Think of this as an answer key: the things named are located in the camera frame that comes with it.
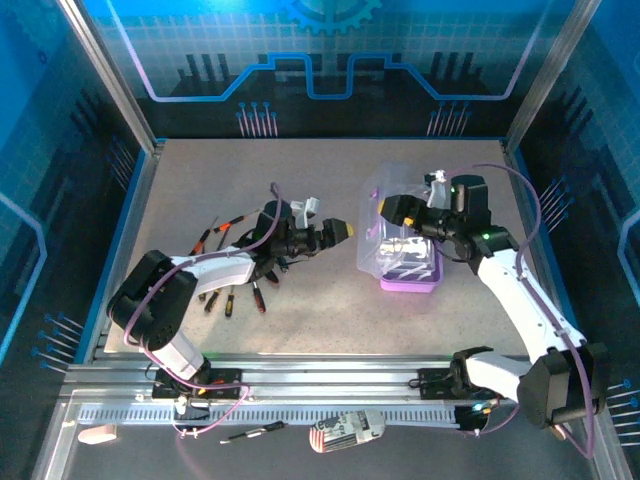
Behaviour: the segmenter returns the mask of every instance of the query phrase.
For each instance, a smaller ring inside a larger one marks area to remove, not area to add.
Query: metal frame
[[[171,408],[170,401],[151,401],[152,381],[145,378],[148,365],[145,357],[141,354],[116,357],[119,358],[69,368],[32,478],[64,478],[73,460],[80,425],[125,423],[170,428],[172,415],[166,414]],[[222,355],[215,362],[221,368],[243,369],[243,379],[254,385],[240,412],[243,409],[282,412],[300,407],[308,407],[305,410],[308,412],[314,407],[352,410],[375,406],[399,413],[399,418],[390,424],[419,424],[416,411],[443,412],[444,422],[440,426],[455,428],[446,425],[450,422],[447,411],[454,406],[471,405],[473,401],[423,401],[417,390],[407,386],[419,368],[446,368],[449,360],[421,356]],[[221,401],[215,408],[219,413],[231,402]],[[165,415],[157,415],[163,405]],[[153,414],[127,415],[129,411],[144,413],[149,409],[153,409]],[[253,422],[236,420],[236,423]],[[608,411],[596,417],[595,447],[594,477],[633,478]]]
[[[567,17],[507,132],[507,150],[512,154],[520,145],[549,92],[567,66],[567,62],[582,38],[582,34],[589,26],[591,18],[598,10],[601,1],[577,0],[575,7]]]
[[[100,36],[96,34],[91,16],[82,5],[81,0],[58,0],[58,5],[67,17],[71,29],[78,37],[136,140],[145,153],[152,154],[156,145],[156,137]]]

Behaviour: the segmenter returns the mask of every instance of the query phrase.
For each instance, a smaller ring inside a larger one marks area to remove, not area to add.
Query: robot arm
[[[409,225],[425,238],[452,241],[460,258],[502,304],[530,360],[509,359],[487,347],[458,352],[451,362],[454,393],[468,397],[478,388],[493,390],[518,402],[531,423],[540,428],[581,418],[585,416],[584,398],[564,340],[568,338],[586,366],[594,411],[602,411],[609,376],[606,348],[589,344],[563,318],[526,263],[518,275],[518,244],[505,228],[491,224],[484,179],[472,175],[454,178],[451,205],[451,209],[430,208],[421,199],[396,195],[385,199],[380,213],[387,221]]]
[[[173,275],[153,296],[131,330],[131,337],[148,349],[162,368],[183,380],[209,385],[213,381],[209,361],[180,330],[192,297],[255,281],[271,271],[278,257],[312,257],[353,235],[353,228],[341,220],[324,220],[322,230],[302,221],[300,212],[313,216],[317,200],[309,206],[302,203],[294,206],[282,203],[275,230],[256,250],[236,253],[266,235],[275,216],[275,201],[265,205],[250,236],[243,235],[216,258],[203,260],[211,254],[168,257],[157,250],[147,252],[109,302],[107,315],[125,329],[147,292],[163,275],[186,260],[196,260]]]

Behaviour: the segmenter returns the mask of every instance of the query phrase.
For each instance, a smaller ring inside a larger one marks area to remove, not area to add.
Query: beige table surface
[[[337,217],[357,229],[361,186],[384,162],[415,165],[419,173],[479,162],[504,164],[497,141],[438,140],[169,140],[158,166],[131,258],[147,250],[185,255],[216,215],[228,220],[271,200],[277,181],[286,200],[321,200],[314,219]],[[481,172],[489,185],[494,223],[520,242],[524,229],[507,175]],[[235,239],[255,217],[232,229]],[[218,237],[207,242],[214,249]],[[227,291],[214,312],[191,302],[182,324],[207,353],[451,354],[488,345],[525,354],[517,331],[492,293],[466,265],[445,263],[444,282],[431,294],[390,293],[356,268],[351,238],[309,262],[279,272],[279,288],[260,282],[267,314],[249,285],[236,287],[233,317],[224,317]],[[112,325],[105,351],[122,352]]]

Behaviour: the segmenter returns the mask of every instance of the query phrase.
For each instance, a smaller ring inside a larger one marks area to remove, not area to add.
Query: purple container
[[[410,277],[405,280],[398,279],[398,273],[387,273],[380,278],[380,287],[387,292],[431,293],[444,277],[442,255],[436,251],[435,257],[436,269],[431,275],[420,280],[411,280]]]

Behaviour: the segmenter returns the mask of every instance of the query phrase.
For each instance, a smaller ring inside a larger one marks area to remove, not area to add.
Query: purple cable
[[[500,430],[507,423],[509,423],[511,420],[513,420],[515,418],[515,416],[518,414],[519,410],[520,410],[520,405],[516,404],[515,408],[511,411],[511,413],[507,416],[507,418],[505,418],[502,422],[500,422],[495,427],[487,428],[487,426],[485,425],[485,427],[482,430],[478,431],[478,432],[462,431],[462,433],[464,433],[467,436],[471,436],[471,437],[480,436],[480,435],[486,435],[487,433],[493,433],[496,430]]]
[[[233,252],[211,252],[211,253],[205,253],[203,255],[198,255],[197,257],[194,257],[192,259],[189,259],[179,265],[176,265],[175,267],[173,267],[171,270],[169,270],[167,273],[165,273],[160,280],[158,280],[155,285],[153,287],[151,287],[151,290],[149,290],[149,292],[147,292],[147,295],[142,299],[142,302],[140,302],[140,304],[138,305],[138,308],[136,308],[136,310],[133,312],[133,315],[131,315],[131,318],[129,319],[129,322],[127,323],[125,329],[124,329],[124,343],[126,345],[129,346],[135,346],[138,347],[140,346],[140,343],[133,343],[129,340],[129,337],[131,335],[131,330],[133,330],[133,327],[135,326],[136,322],[138,321],[138,319],[140,318],[140,315],[142,315],[143,310],[145,309],[145,307],[147,306],[147,304],[151,301],[151,299],[153,298],[153,296],[158,293],[158,290],[160,290],[162,288],[162,286],[171,278],[173,277],[176,273],[178,273],[180,270],[190,267],[191,265],[195,265],[196,263],[200,263],[204,260],[210,260],[212,258],[221,258],[221,257],[228,257],[228,256],[234,256],[234,255],[240,255],[241,253],[246,253],[250,250],[253,250],[255,248],[258,248],[260,245],[262,245],[264,242],[267,241],[267,239],[271,236],[271,234],[273,233],[273,231],[276,229],[276,225],[278,223],[278,219],[280,218],[280,212],[282,210],[282,195],[280,194],[280,187],[278,187],[278,184],[273,182],[271,184],[271,193],[273,193],[273,195],[276,197],[276,199],[278,200],[278,204],[276,206],[276,213],[275,213],[275,217],[273,219],[273,222],[271,223],[271,227],[269,227],[269,230],[267,230],[267,233],[260,238],[257,242],[249,245],[248,247],[244,247],[244,248],[240,248],[238,250],[235,250]]]
[[[555,318],[555,316],[553,315],[553,312],[551,312],[547,304],[542,300],[540,295],[538,295],[538,292],[533,288],[531,283],[529,283],[529,280],[527,279],[527,277],[522,275],[522,269],[523,269],[522,260],[524,257],[524,252],[529,247],[529,245],[531,244],[535,236],[538,234],[538,231],[540,230],[540,224],[542,222],[542,212],[541,212],[542,208],[540,205],[540,199],[538,198],[538,194],[535,188],[533,188],[533,185],[531,184],[531,182],[529,182],[529,180],[522,173],[518,172],[517,170],[511,167],[507,167],[506,165],[498,165],[494,163],[478,163],[478,164],[472,165],[470,168],[461,168],[458,170],[454,170],[451,173],[447,172],[447,176],[449,179],[451,179],[456,175],[460,175],[461,173],[464,173],[471,169],[480,168],[480,167],[497,168],[497,169],[509,172],[517,176],[520,180],[522,180],[522,182],[525,184],[527,189],[531,192],[531,195],[533,197],[533,201],[536,207],[536,221],[533,226],[533,230],[531,230],[531,233],[529,234],[527,239],[518,248],[518,254],[516,255],[516,272],[518,273],[518,279],[522,282],[524,287],[527,289],[527,292],[529,292],[529,294],[536,301],[536,303],[538,304],[538,307],[540,307],[540,309],[544,312],[545,316],[549,319],[549,321],[554,326],[554,328],[558,332],[562,332],[563,327],[562,325],[560,325],[560,322]],[[571,352],[571,356],[573,357],[573,360],[576,364],[576,368],[578,369],[578,375],[580,377],[580,384],[582,387],[582,395],[584,396],[584,404],[585,404],[586,418],[587,418],[586,449],[584,449],[578,444],[578,441],[575,439],[575,437],[563,425],[558,425],[557,427],[564,435],[566,435],[569,441],[571,441],[571,443],[578,449],[578,451],[580,452],[580,454],[582,454],[582,456],[584,456],[587,459],[591,459],[593,458],[593,449],[594,449],[594,441],[595,441],[595,425],[594,425],[595,414],[593,412],[593,402],[592,402],[591,387],[589,385],[589,378],[587,376],[587,371],[584,367],[584,363],[580,358],[580,354],[578,353],[578,350],[569,339],[568,335],[566,333],[562,333],[560,334],[560,338],[562,338],[563,342]],[[515,414],[517,413],[517,411],[518,409],[516,408],[514,412],[512,412],[512,414],[509,415],[509,417],[507,417],[507,419],[504,422],[500,423],[495,427],[492,427],[489,431],[482,431],[482,433],[495,432],[499,428],[503,427],[504,425],[509,423],[509,421],[511,421],[513,417],[515,417]]]

